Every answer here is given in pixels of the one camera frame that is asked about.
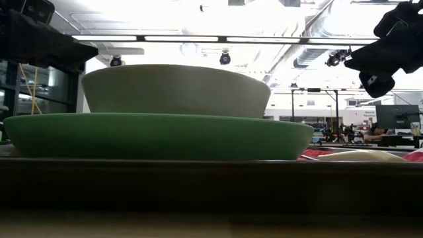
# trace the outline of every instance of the cream-colored object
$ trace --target cream-colored object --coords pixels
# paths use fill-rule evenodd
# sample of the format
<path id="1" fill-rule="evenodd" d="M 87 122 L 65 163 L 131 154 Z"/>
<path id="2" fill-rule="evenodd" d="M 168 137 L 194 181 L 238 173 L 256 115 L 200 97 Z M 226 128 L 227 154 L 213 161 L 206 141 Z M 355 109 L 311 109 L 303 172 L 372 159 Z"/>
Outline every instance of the cream-colored object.
<path id="1" fill-rule="evenodd" d="M 87 74 L 91 112 L 262 118 L 269 87 L 239 73 L 187 65 L 126 65 Z"/>
<path id="2" fill-rule="evenodd" d="M 347 151 L 333 153 L 331 155 L 320 155 L 317 157 L 322 161 L 380 161 L 380 162 L 406 162 L 405 159 L 384 151 Z"/>

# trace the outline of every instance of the plate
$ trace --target plate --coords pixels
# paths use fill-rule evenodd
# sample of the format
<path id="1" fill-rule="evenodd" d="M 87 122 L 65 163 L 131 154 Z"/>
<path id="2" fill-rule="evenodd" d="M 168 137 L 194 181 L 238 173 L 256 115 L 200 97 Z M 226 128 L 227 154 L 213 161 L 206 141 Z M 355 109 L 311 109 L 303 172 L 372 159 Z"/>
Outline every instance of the plate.
<path id="1" fill-rule="evenodd" d="M 313 135 L 291 122 L 176 114 L 43 114 L 4 125 L 25 157 L 292 160 Z"/>

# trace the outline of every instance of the person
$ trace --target person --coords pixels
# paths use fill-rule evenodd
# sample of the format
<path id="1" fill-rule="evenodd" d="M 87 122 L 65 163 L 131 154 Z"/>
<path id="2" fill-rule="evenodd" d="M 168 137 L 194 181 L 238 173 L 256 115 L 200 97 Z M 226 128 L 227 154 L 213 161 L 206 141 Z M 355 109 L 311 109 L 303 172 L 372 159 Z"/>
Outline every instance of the person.
<path id="1" fill-rule="evenodd" d="M 373 123 L 370 131 L 364 133 L 364 141 L 381 140 L 382 136 L 389 134 L 388 129 L 379 128 L 379 124 Z"/>

